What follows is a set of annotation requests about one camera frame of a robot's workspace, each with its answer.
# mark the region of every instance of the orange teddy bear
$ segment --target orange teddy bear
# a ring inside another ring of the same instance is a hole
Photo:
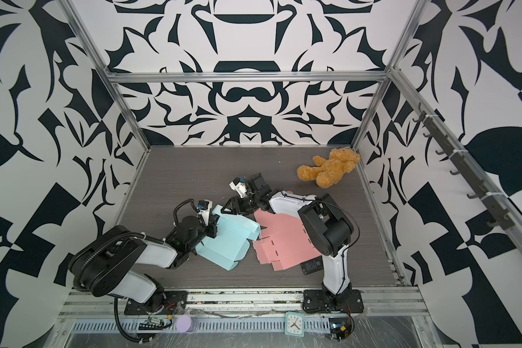
[[[298,177],[305,182],[315,180],[319,187],[326,189],[337,184],[344,173],[353,171],[360,159],[360,155],[350,148],[334,149],[328,160],[321,156],[313,157],[317,166],[299,167]]]

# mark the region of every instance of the black mounting plate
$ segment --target black mounting plate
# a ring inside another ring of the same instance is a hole
[[[166,299],[163,300],[164,309],[159,314],[173,314],[177,308],[186,308],[186,302],[188,300],[187,291],[165,291]],[[124,310],[125,315],[146,315],[147,305],[139,303],[137,301],[128,300],[126,309]]]
[[[307,311],[345,311],[348,313],[348,306],[352,313],[363,313],[362,295],[359,290],[352,289],[348,297],[334,308],[326,309],[327,298],[323,290],[304,290],[303,308]]]

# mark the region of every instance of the clock face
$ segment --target clock face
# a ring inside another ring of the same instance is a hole
[[[300,313],[287,312],[285,325],[285,332],[288,335],[303,337],[303,315]]]

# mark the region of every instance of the purple lid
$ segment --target purple lid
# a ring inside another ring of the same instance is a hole
[[[187,332],[191,327],[191,317],[182,315],[176,321],[176,330],[180,333]]]

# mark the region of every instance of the black and white patterned wall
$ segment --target black and white patterned wall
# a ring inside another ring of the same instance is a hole
[[[56,2],[0,0],[0,347],[43,343],[143,153]]]
[[[522,1],[432,0],[400,67],[522,211]],[[391,86],[360,153],[448,347],[522,346],[522,254]]]
[[[112,72],[187,73],[383,70],[414,3],[80,0],[75,5]],[[230,145],[349,144],[376,85],[125,87],[150,143]]]

